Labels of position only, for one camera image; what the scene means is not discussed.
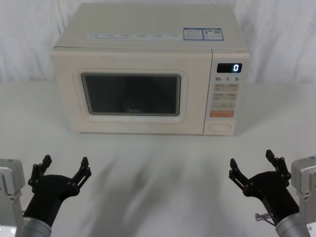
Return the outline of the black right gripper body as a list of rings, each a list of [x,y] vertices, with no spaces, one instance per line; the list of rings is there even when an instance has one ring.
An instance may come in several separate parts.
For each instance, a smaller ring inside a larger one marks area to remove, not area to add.
[[[272,215],[274,224],[284,218],[299,213],[299,206],[289,193],[289,172],[279,173],[267,171],[251,178],[243,177],[242,191],[247,197],[255,197],[264,205],[266,211]]]

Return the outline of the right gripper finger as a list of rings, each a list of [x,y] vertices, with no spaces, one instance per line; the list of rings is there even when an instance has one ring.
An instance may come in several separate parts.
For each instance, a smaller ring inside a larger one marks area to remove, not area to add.
[[[275,157],[274,153],[271,150],[266,150],[265,156],[267,160],[275,168],[277,174],[280,176],[281,180],[284,182],[285,187],[288,187],[289,180],[291,179],[291,174],[288,171],[284,157],[280,157],[280,158]]]
[[[230,160],[229,178],[243,191],[251,192],[249,179],[242,174],[234,158]]]

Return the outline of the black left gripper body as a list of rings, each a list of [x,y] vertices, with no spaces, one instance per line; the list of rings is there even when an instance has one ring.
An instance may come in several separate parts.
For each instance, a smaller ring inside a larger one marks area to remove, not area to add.
[[[31,178],[33,197],[24,217],[40,220],[52,227],[62,202],[79,194],[78,180],[62,175],[44,175]]]

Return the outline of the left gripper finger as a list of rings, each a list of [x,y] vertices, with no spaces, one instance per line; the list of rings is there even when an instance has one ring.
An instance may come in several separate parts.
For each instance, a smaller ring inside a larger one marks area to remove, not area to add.
[[[51,156],[46,155],[42,160],[42,163],[33,165],[32,174],[30,179],[28,180],[28,185],[32,187],[32,191],[35,190],[37,183],[39,182],[40,178],[44,176],[44,173],[49,168],[51,163]]]
[[[68,186],[71,192],[79,192],[81,187],[85,184],[85,182],[91,176],[91,170],[89,167],[89,161],[87,157],[83,157],[80,168],[77,173],[71,178],[68,182]]]

